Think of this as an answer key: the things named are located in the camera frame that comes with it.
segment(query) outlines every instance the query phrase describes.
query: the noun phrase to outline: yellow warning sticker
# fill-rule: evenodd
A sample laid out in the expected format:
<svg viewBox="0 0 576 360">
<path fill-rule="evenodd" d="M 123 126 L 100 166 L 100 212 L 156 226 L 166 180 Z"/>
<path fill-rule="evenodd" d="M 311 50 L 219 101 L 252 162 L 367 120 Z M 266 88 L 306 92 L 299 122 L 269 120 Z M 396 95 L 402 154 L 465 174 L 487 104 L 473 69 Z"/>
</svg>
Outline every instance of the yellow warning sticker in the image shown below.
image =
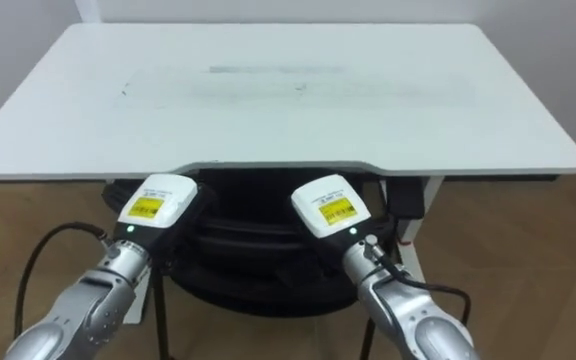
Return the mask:
<svg viewBox="0 0 576 360">
<path fill-rule="evenodd" d="M 135 205 L 130 208 L 128 215 L 152 219 L 157 215 L 163 203 L 164 199 L 140 197 L 135 201 Z"/>
<path fill-rule="evenodd" d="M 355 207 L 352 206 L 350 200 L 347 198 L 341 198 L 322 205 L 319 207 L 319 211 L 321 211 L 324 218 L 326 218 L 328 225 L 357 215 L 357 210 L 355 210 Z"/>
</svg>

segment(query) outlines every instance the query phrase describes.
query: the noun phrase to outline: wooden floor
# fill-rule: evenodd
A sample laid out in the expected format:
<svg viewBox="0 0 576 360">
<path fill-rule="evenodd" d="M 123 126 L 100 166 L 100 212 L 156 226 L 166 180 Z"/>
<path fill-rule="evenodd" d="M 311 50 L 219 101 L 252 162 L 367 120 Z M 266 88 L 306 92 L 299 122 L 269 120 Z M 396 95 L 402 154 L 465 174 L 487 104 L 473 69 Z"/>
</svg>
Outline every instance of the wooden floor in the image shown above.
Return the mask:
<svg viewBox="0 0 576 360">
<path fill-rule="evenodd" d="M 0 185 L 0 359 L 12 335 L 17 282 L 48 229 L 74 219 L 111 229 L 100 184 Z M 485 360 L 576 359 L 576 176 L 554 183 L 449 183 L 417 238 L 427 279 L 471 293 L 470 324 Z M 64 234 L 40 258 L 27 324 L 101 256 L 81 234 Z M 167 282 L 171 348 L 178 360 L 356 359 L 364 322 L 354 306 L 332 315 L 276 320 L 202 303 Z M 439 299 L 458 313 L 459 302 Z M 124 327 L 99 359 L 155 359 L 153 312 Z M 379 337 L 372 359 L 398 359 Z"/>
</svg>

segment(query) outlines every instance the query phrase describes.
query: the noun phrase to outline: white table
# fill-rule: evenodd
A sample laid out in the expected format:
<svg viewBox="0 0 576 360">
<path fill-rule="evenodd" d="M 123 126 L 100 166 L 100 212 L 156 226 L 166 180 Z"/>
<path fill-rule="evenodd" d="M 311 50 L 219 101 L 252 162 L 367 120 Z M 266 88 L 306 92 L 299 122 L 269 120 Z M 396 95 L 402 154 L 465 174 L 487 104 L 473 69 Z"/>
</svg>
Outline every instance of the white table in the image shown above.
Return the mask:
<svg viewBox="0 0 576 360">
<path fill-rule="evenodd" d="M 576 173 L 576 145 L 466 24 L 78 24 L 0 110 L 0 181 L 277 166 L 427 176 L 429 206 L 445 175 Z"/>
</svg>

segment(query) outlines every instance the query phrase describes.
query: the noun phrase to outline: table leg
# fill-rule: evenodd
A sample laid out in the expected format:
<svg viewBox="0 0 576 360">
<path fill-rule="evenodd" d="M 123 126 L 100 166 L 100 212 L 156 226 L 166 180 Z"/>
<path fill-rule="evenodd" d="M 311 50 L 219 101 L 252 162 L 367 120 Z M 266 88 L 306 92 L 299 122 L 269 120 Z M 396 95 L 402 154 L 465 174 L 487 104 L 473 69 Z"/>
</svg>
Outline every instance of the table leg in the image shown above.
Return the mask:
<svg viewBox="0 0 576 360">
<path fill-rule="evenodd" d="M 426 213 L 430 209 L 439 188 L 444 180 L 443 176 L 431 176 L 427 179 L 424 187 L 424 205 L 426 207 Z M 386 196 L 386 182 L 381 182 L 381 190 L 384 196 Z M 423 223 L 421 220 L 411 220 L 403 221 L 400 224 L 399 229 L 399 253 L 401 254 L 402 263 L 406 266 L 406 269 L 419 281 L 424 281 L 424 274 L 421 270 L 421 264 L 419 263 L 419 258 L 417 257 L 417 251 L 415 250 L 415 237 L 421 228 Z"/>
</svg>

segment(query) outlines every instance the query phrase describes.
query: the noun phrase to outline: white tabletop surface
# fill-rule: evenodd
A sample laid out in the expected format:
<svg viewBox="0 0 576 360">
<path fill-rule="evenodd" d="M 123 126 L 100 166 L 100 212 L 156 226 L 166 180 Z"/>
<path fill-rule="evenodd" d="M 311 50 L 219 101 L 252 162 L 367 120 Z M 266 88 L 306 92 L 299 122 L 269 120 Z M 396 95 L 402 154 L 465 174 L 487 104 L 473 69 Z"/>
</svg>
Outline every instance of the white tabletop surface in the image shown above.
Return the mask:
<svg viewBox="0 0 576 360">
<path fill-rule="evenodd" d="M 0 110 L 0 180 L 204 167 L 576 172 L 472 25 L 78 24 Z"/>
</svg>

